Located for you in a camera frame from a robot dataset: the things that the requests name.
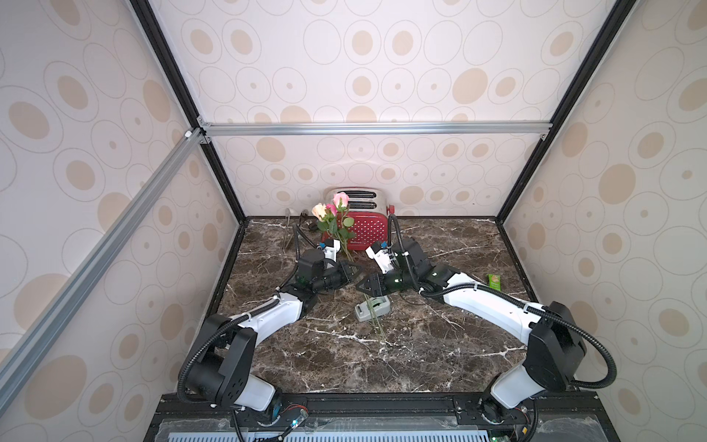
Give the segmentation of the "white tape dispenser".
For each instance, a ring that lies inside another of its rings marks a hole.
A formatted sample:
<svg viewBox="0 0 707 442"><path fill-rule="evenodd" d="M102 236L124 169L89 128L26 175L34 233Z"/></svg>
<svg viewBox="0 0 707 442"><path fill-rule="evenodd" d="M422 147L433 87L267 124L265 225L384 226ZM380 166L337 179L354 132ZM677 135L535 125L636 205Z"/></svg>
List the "white tape dispenser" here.
<svg viewBox="0 0 707 442"><path fill-rule="evenodd" d="M355 306L355 316L359 322L371 322L390 314L391 304L387 296L367 298Z"/></svg>

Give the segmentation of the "peach rose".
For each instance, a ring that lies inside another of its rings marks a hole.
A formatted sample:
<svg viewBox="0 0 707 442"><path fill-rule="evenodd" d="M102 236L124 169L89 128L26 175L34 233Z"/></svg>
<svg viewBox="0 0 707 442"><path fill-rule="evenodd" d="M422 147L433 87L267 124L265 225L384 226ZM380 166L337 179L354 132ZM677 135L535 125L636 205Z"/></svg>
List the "peach rose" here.
<svg viewBox="0 0 707 442"><path fill-rule="evenodd" d="M327 217L327 210L326 204L319 203L311 209L311 212L318 221L324 221L325 217Z"/></svg>

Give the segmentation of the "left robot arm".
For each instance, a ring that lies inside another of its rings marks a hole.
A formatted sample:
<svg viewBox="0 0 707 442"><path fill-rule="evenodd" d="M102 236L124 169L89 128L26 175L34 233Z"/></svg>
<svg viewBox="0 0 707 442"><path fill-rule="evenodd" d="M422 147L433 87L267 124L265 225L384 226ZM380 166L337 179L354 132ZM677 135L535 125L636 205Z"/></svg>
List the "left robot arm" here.
<svg viewBox="0 0 707 442"><path fill-rule="evenodd" d="M281 390L252 374L256 348L265 339L298 322L322 293L353 283L362 267L333 259L324 250L306 250L265 304L228 317L204 320L180 369L176 394L183 403L249 409L273 422L283 407Z"/></svg>

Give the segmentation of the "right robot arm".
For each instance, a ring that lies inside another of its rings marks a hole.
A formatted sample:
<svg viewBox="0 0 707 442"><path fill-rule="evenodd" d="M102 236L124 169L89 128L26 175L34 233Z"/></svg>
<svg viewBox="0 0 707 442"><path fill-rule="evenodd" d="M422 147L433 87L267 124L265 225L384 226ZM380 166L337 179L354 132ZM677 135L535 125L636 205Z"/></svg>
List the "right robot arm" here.
<svg viewBox="0 0 707 442"><path fill-rule="evenodd" d="M565 392L587 350L569 309L525 302L495 290L452 266L433 264L420 245L405 238L394 246L377 241L366 249L379 267L357 286L373 297L413 289L424 298L464 309L510 333L527 348L525 359L493 379L480 408L500 421L531 396Z"/></svg>

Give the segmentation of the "metal tongs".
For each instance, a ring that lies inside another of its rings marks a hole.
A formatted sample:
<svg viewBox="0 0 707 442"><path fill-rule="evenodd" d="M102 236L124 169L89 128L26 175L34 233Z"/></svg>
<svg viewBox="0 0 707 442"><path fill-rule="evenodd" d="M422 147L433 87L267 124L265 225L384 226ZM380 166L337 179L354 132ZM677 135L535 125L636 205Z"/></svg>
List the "metal tongs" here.
<svg viewBox="0 0 707 442"><path fill-rule="evenodd" d="M307 220L309 215L306 210L303 210L299 215L294 217L294 213L289 210L285 217L285 239L283 242L283 251L299 250L302 242L311 245L312 241L303 230L302 225Z"/></svg>

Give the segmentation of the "red polka dot toaster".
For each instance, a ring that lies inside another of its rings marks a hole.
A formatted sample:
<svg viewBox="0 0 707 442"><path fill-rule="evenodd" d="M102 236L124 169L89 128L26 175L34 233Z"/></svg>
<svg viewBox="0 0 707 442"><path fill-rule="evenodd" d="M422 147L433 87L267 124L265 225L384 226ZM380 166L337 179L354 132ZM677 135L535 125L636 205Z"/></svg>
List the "red polka dot toaster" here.
<svg viewBox="0 0 707 442"><path fill-rule="evenodd" d="M395 214L395 206L386 193L365 187L331 188L327 200L335 193L346 193L349 197L349 216L355 224L349 230L355 237L348 241L348 250L364 252L377 241L388 240L388 218Z"/></svg>

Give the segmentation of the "green snack packet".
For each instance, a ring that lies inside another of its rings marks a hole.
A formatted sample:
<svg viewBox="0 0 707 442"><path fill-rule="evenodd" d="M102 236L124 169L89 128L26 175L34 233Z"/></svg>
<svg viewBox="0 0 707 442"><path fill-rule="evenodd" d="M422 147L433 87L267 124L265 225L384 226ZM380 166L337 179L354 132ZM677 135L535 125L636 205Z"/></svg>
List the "green snack packet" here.
<svg viewBox="0 0 707 442"><path fill-rule="evenodd" d="M501 291L501 277L498 276L497 274L489 274L488 276L488 285L491 287L493 290L496 291Z"/></svg>

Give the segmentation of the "horizontal aluminium rail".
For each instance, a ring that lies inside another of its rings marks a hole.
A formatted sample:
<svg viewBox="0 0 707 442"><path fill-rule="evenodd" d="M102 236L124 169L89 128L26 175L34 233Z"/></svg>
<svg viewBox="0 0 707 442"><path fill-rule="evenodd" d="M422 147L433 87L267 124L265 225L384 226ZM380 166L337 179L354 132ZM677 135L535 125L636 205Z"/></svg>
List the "horizontal aluminium rail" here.
<svg viewBox="0 0 707 442"><path fill-rule="evenodd" d="M547 134L549 121L392 123L203 123L187 132L219 136L434 136L435 134Z"/></svg>

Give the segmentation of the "diagonal aluminium rail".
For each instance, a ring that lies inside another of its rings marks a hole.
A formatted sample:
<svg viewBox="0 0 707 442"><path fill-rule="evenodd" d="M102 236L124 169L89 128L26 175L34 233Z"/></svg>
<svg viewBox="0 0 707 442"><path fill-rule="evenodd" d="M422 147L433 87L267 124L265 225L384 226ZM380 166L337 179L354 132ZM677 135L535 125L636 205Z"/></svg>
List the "diagonal aluminium rail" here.
<svg viewBox="0 0 707 442"><path fill-rule="evenodd" d="M1 368L1 412L8 407L28 382L42 359L75 317L99 280L140 227L147 213L173 180L184 161L204 140L204 130L191 129L161 163L153 176L126 206L123 213L86 260L68 278L56 298L18 343Z"/></svg>

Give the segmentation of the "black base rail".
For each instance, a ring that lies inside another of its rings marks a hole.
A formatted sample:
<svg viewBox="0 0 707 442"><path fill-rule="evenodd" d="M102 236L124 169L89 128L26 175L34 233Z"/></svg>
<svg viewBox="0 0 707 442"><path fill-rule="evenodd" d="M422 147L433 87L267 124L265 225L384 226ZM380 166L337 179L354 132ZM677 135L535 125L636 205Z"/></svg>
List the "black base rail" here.
<svg viewBox="0 0 707 442"><path fill-rule="evenodd" d="M303 393L267 424L244 408L160 400L147 441L616 441L598 394L541 393L488 423L478 393Z"/></svg>

